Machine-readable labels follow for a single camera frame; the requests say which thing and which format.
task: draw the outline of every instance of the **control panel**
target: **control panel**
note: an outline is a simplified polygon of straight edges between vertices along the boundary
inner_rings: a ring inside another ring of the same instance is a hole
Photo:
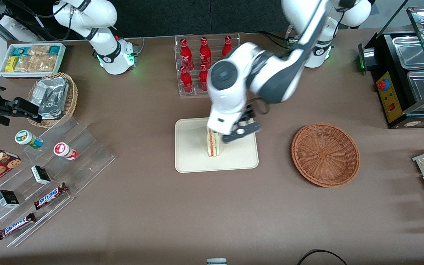
[[[403,112],[392,85],[392,79],[390,78],[389,72],[386,72],[375,84],[377,85],[379,96],[381,97],[387,121],[391,123],[402,116]]]

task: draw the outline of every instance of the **acrylic display stand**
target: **acrylic display stand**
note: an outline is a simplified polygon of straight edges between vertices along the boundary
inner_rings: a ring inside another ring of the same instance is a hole
[[[207,152],[207,119],[182,119],[175,128],[175,166],[180,173],[255,168],[258,148],[254,134],[222,144],[219,156]]]
[[[199,57],[199,49],[201,47],[201,37],[207,38],[207,45],[211,49],[212,53],[212,65],[219,60],[222,60],[222,48],[225,44],[225,37],[232,37],[232,46],[237,47],[240,45],[240,34],[214,34],[214,35],[190,35],[190,36],[177,36],[174,40],[174,56],[176,59],[176,73],[178,75],[178,88],[181,97],[190,97],[190,96],[204,96],[207,97],[207,91],[202,91],[201,84],[199,81],[199,73],[201,72],[201,58]],[[194,63],[194,69],[189,72],[192,78],[192,93],[186,94],[181,85],[180,79],[180,67],[183,65],[181,61],[181,44],[180,40],[187,40],[187,46],[191,49],[192,52],[192,61]]]
[[[40,149],[27,146],[19,155],[22,163],[0,179],[0,190],[14,191],[20,205],[17,208],[3,208],[0,205],[0,229],[7,228],[29,213],[34,212],[36,223],[1,240],[8,247],[16,247],[32,233],[52,218],[58,211],[70,203],[90,181],[103,171],[115,157],[89,133],[86,126],[74,117],[60,120],[41,136]],[[78,151],[74,160],[55,156],[53,147],[65,142]],[[42,185],[35,181],[31,167],[37,165],[47,170],[52,182]],[[34,202],[65,183],[69,191],[55,198],[42,209],[35,211]]]

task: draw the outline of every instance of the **woven basket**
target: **woven basket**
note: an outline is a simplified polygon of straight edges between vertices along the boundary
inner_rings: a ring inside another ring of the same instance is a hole
[[[70,87],[68,88],[68,95],[66,95],[66,101],[65,101],[64,111],[63,111],[64,114],[62,118],[66,116],[72,116],[74,113],[74,110],[76,109],[76,101],[78,100],[78,88],[76,87],[76,84],[74,83],[73,79],[69,75],[64,73],[56,73],[56,74],[47,75],[46,77],[42,77],[42,79],[50,79],[55,77],[66,78],[66,80],[68,80],[70,83]],[[32,86],[32,89],[29,92],[29,96],[27,97],[28,100],[31,100],[34,88],[35,88],[35,84]],[[31,119],[27,119],[27,120],[33,126],[43,127],[47,129],[52,127],[55,123],[59,121],[59,119],[58,120],[42,120],[41,123],[37,123],[32,121]]]
[[[323,187],[347,184],[360,167],[356,143],[345,131],[327,123],[300,129],[292,141],[291,154],[300,173]]]

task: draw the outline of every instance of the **coca-cola bottle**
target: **coca-cola bottle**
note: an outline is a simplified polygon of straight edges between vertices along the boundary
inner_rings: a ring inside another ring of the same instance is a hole
[[[201,72],[199,73],[199,80],[201,81],[202,91],[207,91],[207,66],[201,65]]]
[[[185,39],[180,40],[181,44],[181,60],[183,64],[187,67],[187,70],[191,72],[194,69],[194,63],[192,62],[192,52],[191,49],[187,46],[187,41]]]
[[[232,37],[227,36],[225,37],[225,45],[223,46],[222,49],[222,57],[225,58],[225,56],[227,56],[227,54],[233,49],[232,46]]]
[[[191,75],[187,72],[186,66],[181,66],[181,85],[183,87],[184,93],[191,94],[192,93],[192,78]]]
[[[201,38],[201,48],[199,49],[199,54],[201,56],[201,63],[207,66],[207,69],[210,69],[212,66],[212,54],[209,45],[207,45],[207,38]]]

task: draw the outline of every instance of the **small black box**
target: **small black box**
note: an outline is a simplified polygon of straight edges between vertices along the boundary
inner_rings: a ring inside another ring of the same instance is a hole
[[[16,208],[19,206],[19,201],[13,191],[0,190],[0,203],[1,206],[7,208]]]
[[[50,177],[47,174],[47,171],[45,171],[45,168],[41,166],[33,166],[31,168],[32,175],[34,175],[35,181],[42,185],[48,185],[50,184]]]

